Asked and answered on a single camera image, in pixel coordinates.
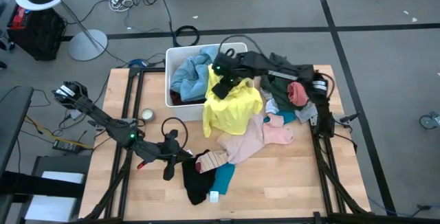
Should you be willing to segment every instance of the gray floor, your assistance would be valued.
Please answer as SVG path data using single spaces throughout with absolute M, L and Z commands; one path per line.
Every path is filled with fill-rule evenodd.
M 83 18 L 99 0 L 65 0 L 72 10 Z M 320 0 L 166 0 L 173 17 L 174 28 L 194 25 L 200 30 L 220 30 L 256 27 L 325 27 L 327 22 Z M 438 0 L 327 0 L 337 26 L 391 25 L 440 22 Z M 14 0 L 0 16 L 0 30 L 5 26 L 14 7 Z M 63 16 L 66 14 L 56 7 Z M 128 34 L 124 25 L 127 13 L 111 12 L 106 3 L 100 3 L 83 23 L 88 28 L 106 34 Z M 146 7 L 134 8 L 129 25 L 141 30 L 153 27 L 168 30 L 168 18 L 161 1 Z M 78 28 L 70 25 L 67 35 L 75 35 Z M 418 125 L 420 115 L 439 110 L 440 66 L 438 55 L 440 31 L 404 30 L 377 32 L 340 32 L 353 77 L 361 97 L 371 132 L 377 147 L 386 180 L 398 212 L 412 214 L 416 204 L 440 203 L 437 158 L 440 156 L 440 130 L 425 131 Z M 345 81 L 344 72 L 330 33 L 274 33 L 252 34 L 267 53 L 286 55 L 292 63 L 331 64 L 347 113 L 355 111 Z M 225 36 L 202 36 L 199 44 L 218 43 Z M 191 37 L 179 39 L 191 43 Z M 62 43 L 58 58 L 52 62 L 36 62 L 20 48 L 11 54 L 0 51 L 0 59 L 9 65 L 0 71 L 0 82 L 5 86 L 30 85 L 47 93 L 64 80 L 78 80 L 87 86 L 92 99 L 111 68 L 121 65 L 108 54 L 89 62 L 76 62 L 67 54 L 68 43 Z M 110 40 L 108 50 L 124 60 L 147 58 L 172 47 L 170 38 L 138 38 Z M 33 104 L 42 103 L 37 93 Z M 29 116 L 42 125 L 55 129 L 63 118 L 64 110 L 50 107 L 31 109 Z M 357 158 L 368 195 L 382 204 L 380 194 L 366 151 L 360 125 L 353 125 L 354 140 L 358 143 Z M 89 132 L 83 142 L 92 144 L 93 132 L 84 122 L 65 132 L 65 137 L 78 139 L 84 130 Z M 23 130 L 34 129 L 23 125 Z M 37 155 L 59 155 L 50 144 L 20 135 L 22 145 L 21 169 L 30 173 Z M 17 170 L 18 151 L 14 149 L 8 165 Z M 371 203 L 374 212 L 385 214 Z M 17 213 L 12 208 L 9 221 Z M 440 218 L 440 209 L 421 212 L 420 217 Z

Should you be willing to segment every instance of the pink cloth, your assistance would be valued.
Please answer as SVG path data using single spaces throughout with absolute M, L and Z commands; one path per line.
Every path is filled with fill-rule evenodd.
M 261 114 L 254 115 L 244 135 L 223 133 L 217 143 L 228 153 L 228 162 L 238 164 L 253 156 L 266 144 L 290 144 L 294 140 L 292 128 L 283 127 L 284 118 L 269 113 L 270 122 L 263 123 Z
M 267 114 L 270 121 L 263 124 L 265 144 L 291 144 L 294 141 L 294 131 L 290 127 L 283 127 L 284 118 L 272 113 Z
M 287 86 L 289 100 L 297 107 L 303 107 L 307 104 L 308 97 L 304 87 L 298 82 L 292 82 Z
M 240 163 L 264 147 L 262 125 L 263 116 L 257 114 L 249 120 L 244 135 L 223 133 L 217 138 L 217 143 L 228 152 L 229 163 Z

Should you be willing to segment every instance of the white laundry basket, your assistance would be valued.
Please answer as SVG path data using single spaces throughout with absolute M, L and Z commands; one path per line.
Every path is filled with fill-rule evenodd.
M 182 121 L 197 121 L 201 120 L 204 113 L 203 104 L 187 104 L 181 106 L 174 106 L 170 97 L 171 77 L 177 68 L 189 57 L 197 56 L 200 49 L 213 45 L 196 45 L 170 48 L 166 51 L 165 56 L 165 104 L 173 110 L 174 116 L 180 118 Z M 248 47 L 245 43 L 224 43 L 221 46 L 221 51 L 226 52 L 228 49 L 234 49 L 235 53 L 247 52 Z

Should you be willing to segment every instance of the wheel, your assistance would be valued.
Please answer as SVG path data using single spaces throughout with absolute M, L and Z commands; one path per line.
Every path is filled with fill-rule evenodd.
M 436 125 L 437 122 L 435 122 L 435 120 L 433 120 L 431 115 L 423 115 L 423 116 L 421 116 L 420 119 L 419 119 L 419 123 L 425 129 L 434 129 L 434 128 L 438 127 Z

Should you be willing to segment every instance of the clothing pile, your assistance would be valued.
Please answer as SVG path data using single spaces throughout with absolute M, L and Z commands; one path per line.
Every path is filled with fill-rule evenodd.
M 252 79 L 243 79 L 225 99 L 219 99 L 212 87 L 222 76 L 210 66 L 216 55 L 216 47 L 203 48 L 200 55 L 185 61 L 171 83 L 173 103 L 203 101 L 205 137 L 210 137 L 212 127 L 225 131 L 217 138 L 223 150 L 205 150 L 182 163 L 184 186 L 193 205 L 205 201 L 208 193 L 211 201 L 213 195 L 226 194 L 235 166 L 264 146 L 291 144 L 294 130 L 287 123 L 296 119 L 304 123 L 318 114 L 299 82 L 275 76 L 262 76 L 260 91 L 254 88 Z M 289 65 L 285 57 L 273 53 L 269 59 Z M 266 117 L 261 114 L 261 96 L 266 99 Z

